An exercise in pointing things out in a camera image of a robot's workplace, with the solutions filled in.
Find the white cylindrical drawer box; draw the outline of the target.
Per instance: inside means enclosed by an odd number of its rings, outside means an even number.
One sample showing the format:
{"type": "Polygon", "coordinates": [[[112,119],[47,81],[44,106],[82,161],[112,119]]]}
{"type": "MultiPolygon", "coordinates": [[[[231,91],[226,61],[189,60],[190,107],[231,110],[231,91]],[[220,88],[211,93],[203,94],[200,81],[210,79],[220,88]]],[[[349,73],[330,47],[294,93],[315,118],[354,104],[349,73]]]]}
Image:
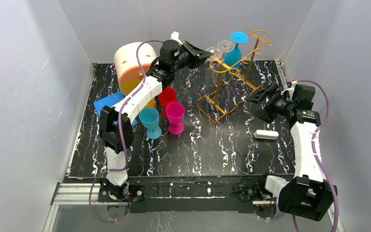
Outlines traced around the white cylindrical drawer box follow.
{"type": "Polygon", "coordinates": [[[120,47],[114,55],[115,71],[119,89],[124,96],[128,95],[143,79],[141,68],[146,72],[152,61],[157,58],[154,48],[140,42],[120,47]]]}

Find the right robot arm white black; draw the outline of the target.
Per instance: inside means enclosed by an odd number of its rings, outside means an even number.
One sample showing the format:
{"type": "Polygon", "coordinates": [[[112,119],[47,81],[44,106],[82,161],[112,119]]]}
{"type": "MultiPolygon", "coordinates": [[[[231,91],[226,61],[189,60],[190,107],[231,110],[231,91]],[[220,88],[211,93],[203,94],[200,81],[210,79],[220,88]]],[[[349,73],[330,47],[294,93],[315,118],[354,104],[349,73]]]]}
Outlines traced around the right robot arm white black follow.
{"type": "Polygon", "coordinates": [[[276,174],[264,174],[259,191],[275,198],[283,213],[320,221],[334,203],[337,187],[329,186],[319,166],[318,127],[322,122],[320,114],[312,110],[314,95],[315,87],[292,81],[288,89],[282,90],[273,83],[244,100],[263,105],[254,115],[266,123],[272,123],[278,116],[284,117],[294,142],[293,179],[287,181],[276,174]]]}

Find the red wine glass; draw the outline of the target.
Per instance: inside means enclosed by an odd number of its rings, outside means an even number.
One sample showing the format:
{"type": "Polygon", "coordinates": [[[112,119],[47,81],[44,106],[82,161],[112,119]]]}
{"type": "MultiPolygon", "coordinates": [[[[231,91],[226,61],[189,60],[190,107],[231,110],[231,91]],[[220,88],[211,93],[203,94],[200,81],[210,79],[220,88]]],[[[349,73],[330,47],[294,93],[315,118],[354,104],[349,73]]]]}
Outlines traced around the red wine glass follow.
{"type": "Polygon", "coordinates": [[[163,116],[167,118],[166,107],[172,102],[177,102],[177,93],[175,89],[167,87],[158,95],[158,99],[163,108],[163,116]]]}

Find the light blue wine glass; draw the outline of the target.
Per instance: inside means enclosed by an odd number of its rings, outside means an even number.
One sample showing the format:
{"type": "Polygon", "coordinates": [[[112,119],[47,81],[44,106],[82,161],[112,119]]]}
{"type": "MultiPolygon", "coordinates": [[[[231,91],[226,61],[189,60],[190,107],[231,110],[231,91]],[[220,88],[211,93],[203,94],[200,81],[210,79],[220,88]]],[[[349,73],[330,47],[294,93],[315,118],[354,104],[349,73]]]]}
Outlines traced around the light blue wine glass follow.
{"type": "Polygon", "coordinates": [[[139,113],[139,119],[146,128],[146,135],[150,139],[158,139],[161,134],[159,127],[159,112],[152,107],[144,108],[139,113]]]}

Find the gold wire glass rack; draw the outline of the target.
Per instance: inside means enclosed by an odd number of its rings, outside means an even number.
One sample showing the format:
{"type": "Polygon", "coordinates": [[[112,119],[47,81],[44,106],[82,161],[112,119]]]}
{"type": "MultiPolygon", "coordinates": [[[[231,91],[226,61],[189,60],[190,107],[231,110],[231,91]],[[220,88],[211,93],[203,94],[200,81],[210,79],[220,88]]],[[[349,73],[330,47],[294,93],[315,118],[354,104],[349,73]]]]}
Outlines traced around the gold wire glass rack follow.
{"type": "Polygon", "coordinates": [[[248,35],[248,42],[239,44],[242,53],[239,69],[229,67],[220,59],[216,59],[219,65],[217,83],[215,89],[205,93],[197,100],[197,108],[214,124],[233,113],[243,100],[237,101],[232,108],[222,107],[220,105],[220,91],[234,80],[242,81],[243,87],[247,87],[250,93],[260,89],[260,86],[254,85],[248,80],[254,57],[263,53],[262,47],[271,47],[274,42],[271,35],[265,30],[253,30],[247,28],[244,31],[248,35]]]}

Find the yellow wine glass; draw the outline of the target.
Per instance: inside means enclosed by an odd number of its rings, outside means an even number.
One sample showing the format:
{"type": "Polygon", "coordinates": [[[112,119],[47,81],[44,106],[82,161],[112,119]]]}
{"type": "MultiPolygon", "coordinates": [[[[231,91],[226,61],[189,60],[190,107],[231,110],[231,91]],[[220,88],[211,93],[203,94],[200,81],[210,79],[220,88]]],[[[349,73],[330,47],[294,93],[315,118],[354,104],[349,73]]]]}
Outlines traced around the yellow wine glass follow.
{"type": "Polygon", "coordinates": [[[152,98],[151,101],[149,101],[147,103],[147,105],[145,106],[145,108],[155,108],[155,106],[156,106],[155,98],[152,98]]]}

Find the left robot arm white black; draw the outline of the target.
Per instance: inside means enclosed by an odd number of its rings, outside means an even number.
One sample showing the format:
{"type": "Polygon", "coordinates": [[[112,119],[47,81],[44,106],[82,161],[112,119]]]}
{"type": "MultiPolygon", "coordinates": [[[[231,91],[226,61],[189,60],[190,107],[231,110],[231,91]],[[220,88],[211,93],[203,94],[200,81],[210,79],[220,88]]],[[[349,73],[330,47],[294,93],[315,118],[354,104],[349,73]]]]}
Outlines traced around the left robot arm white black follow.
{"type": "Polygon", "coordinates": [[[187,41],[162,42],[160,55],[151,61],[148,71],[141,68],[142,81],[119,103],[104,106],[100,114],[100,137],[107,154],[108,184],[122,187],[128,180],[128,152],[134,135],[132,122],[149,101],[163,92],[184,67],[195,69],[212,55],[187,41]]]}

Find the magenta wine glass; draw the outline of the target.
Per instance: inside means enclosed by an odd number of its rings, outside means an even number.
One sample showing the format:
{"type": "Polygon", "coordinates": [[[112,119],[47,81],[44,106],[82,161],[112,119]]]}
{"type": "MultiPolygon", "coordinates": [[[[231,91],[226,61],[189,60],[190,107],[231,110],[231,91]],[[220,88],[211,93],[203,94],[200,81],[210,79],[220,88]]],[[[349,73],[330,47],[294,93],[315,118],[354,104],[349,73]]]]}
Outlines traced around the magenta wine glass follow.
{"type": "Polygon", "coordinates": [[[166,115],[169,121],[169,131],[179,135],[184,131],[183,120],[185,118],[185,107],[179,102],[171,102],[166,107],[166,115]]]}

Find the clear wine glass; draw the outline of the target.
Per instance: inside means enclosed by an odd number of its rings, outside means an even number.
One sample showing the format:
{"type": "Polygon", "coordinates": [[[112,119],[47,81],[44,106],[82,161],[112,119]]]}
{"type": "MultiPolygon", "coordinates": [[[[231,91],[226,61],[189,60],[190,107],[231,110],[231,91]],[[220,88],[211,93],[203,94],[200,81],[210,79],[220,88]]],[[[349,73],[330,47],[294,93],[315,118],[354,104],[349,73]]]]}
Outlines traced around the clear wine glass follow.
{"type": "Polygon", "coordinates": [[[208,47],[206,50],[210,52],[211,55],[206,60],[208,67],[205,73],[205,84],[208,87],[213,87],[217,83],[217,78],[219,74],[218,72],[216,72],[219,70],[219,65],[216,59],[221,58],[222,52],[218,47],[208,47]]]}
{"type": "Polygon", "coordinates": [[[224,61],[227,53],[231,52],[234,49],[234,42],[230,40],[220,40],[217,43],[218,49],[221,51],[221,60],[224,61]]]}

